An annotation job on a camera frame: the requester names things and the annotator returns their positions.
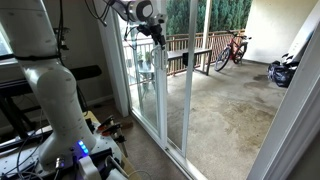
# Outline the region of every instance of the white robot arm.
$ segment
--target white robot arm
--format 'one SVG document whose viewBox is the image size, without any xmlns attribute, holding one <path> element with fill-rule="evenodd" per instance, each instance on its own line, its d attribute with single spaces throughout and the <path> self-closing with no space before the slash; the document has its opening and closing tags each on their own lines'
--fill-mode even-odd
<svg viewBox="0 0 320 180">
<path fill-rule="evenodd" d="M 163 48 L 164 37 L 158 15 L 151 0 L 104 0 L 126 21 L 144 22 L 138 30 L 151 35 Z M 54 168 L 56 158 L 65 157 L 72 164 L 78 157 L 97 152 L 101 137 L 92 134 L 85 123 L 76 91 L 76 80 L 61 65 L 57 40 L 42 0 L 1 0 L 0 23 L 9 39 L 15 58 L 43 109 L 53 133 L 39 148 L 43 170 Z M 120 160 L 121 152 L 115 153 Z"/>
</svg>

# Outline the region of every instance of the tree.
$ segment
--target tree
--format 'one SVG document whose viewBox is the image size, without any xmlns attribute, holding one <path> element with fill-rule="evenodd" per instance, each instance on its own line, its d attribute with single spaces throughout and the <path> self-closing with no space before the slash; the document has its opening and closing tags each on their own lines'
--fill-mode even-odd
<svg viewBox="0 0 320 180">
<path fill-rule="evenodd" d="M 167 34 L 186 34 L 189 30 L 190 1 L 167 1 Z M 213 0 L 210 31 L 245 28 L 252 0 Z M 206 0 L 199 0 L 197 32 L 203 32 Z"/>
</svg>

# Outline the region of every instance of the balcony railing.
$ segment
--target balcony railing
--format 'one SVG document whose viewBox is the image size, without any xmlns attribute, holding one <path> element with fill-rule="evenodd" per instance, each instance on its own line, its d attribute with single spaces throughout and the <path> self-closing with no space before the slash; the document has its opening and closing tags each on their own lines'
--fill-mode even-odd
<svg viewBox="0 0 320 180">
<path fill-rule="evenodd" d="M 237 32 L 239 34 L 243 34 L 244 30 L 234 30 L 233 32 Z M 227 34 L 226 31 L 217 31 L 217 32 L 210 32 L 208 34 L 206 48 L 212 50 L 212 56 L 210 63 L 214 62 L 218 57 L 219 53 L 224 49 L 226 44 L 230 42 L 232 35 Z M 197 33 L 195 39 L 195 47 L 202 48 L 203 42 L 203 33 Z M 142 54 L 141 60 L 146 60 L 144 56 L 146 52 L 151 52 L 153 48 L 153 42 L 150 38 L 141 38 L 136 40 L 137 46 L 136 50 L 137 53 Z M 189 35 L 188 34 L 176 34 L 167 36 L 166 47 L 167 51 L 176 51 L 188 48 L 189 43 Z M 124 55 L 126 59 L 127 69 L 133 66 L 133 49 L 128 45 L 127 42 L 123 42 L 124 48 Z M 201 63 L 201 56 L 197 56 L 196 58 L 196 66 L 200 66 Z M 167 70 L 167 74 L 175 74 L 177 72 L 185 71 L 186 66 L 182 63 L 182 58 L 177 59 L 172 62 L 170 69 Z"/>
</svg>

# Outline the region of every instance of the red bicycle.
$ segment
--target red bicycle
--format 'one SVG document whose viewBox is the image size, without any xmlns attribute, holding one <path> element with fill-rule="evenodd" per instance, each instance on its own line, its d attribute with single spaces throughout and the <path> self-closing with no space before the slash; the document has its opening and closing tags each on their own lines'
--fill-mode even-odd
<svg viewBox="0 0 320 180">
<path fill-rule="evenodd" d="M 231 31 L 227 32 L 228 34 L 232 34 L 233 37 L 231 38 L 230 43 L 227 44 L 227 46 L 219 54 L 214 64 L 214 70 L 217 72 L 227 65 L 229 59 L 233 60 L 235 64 L 242 63 L 242 57 L 246 53 L 248 46 L 248 42 L 244 40 L 251 39 L 251 37 L 248 38 L 247 36 L 238 36 L 237 33 Z M 241 38 L 239 44 L 235 40 L 237 37 Z"/>
</svg>

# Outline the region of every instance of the door frame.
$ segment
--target door frame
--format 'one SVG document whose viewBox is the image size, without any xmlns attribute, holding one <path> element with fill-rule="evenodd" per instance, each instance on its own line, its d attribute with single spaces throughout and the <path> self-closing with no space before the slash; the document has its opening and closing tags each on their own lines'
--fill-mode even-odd
<svg viewBox="0 0 320 180">
<path fill-rule="evenodd" d="M 96 2 L 97 8 L 99 8 L 99 2 L 100 1 Z M 114 16 L 111 14 L 113 13 L 110 12 L 107 17 L 108 24 L 116 23 Z M 116 103 L 119 101 L 118 103 L 120 104 L 119 111 L 122 112 L 129 107 L 129 98 L 127 88 L 121 88 L 126 87 L 124 82 L 126 77 L 123 76 L 124 66 L 120 60 L 121 53 L 119 49 L 116 48 L 118 46 L 115 46 L 115 44 L 119 45 L 120 37 L 115 34 L 114 29 L 107 30 L 108 28 L 103 27 L 100 23 L 99 27 L 102 39 L 107 39 L 102 42 L 110 77 L 112 81 L 115 81 L 115 79 L 113 79 L 115 77 L 117 77 L 118 82 L 120 81 L 120 83 L 116 84 L 117 88 L 113 87 L 113 92 Z M 320 46 L 319 34 L 320 28 L 318 27 L 302 57 L 296 75 L 291 82 L 290 88 L 282 101 L 249 173 L 249 180 L 285 179 L 306 151 L 316 134 L 320 131 L 320 122 L 318 121 L 319 112 L 315 108 L 320 106 L 320 54 L 319 51 L 317 51 L 317 47 Z M 186 158 L 170 146 L 167 140 L 164 141 L 163 137 L 162 140 L 160 140 L 138 117 L 135 118 L 188 178 L 200 179 L 199 177 L 203 176 Z"/>
</svg>

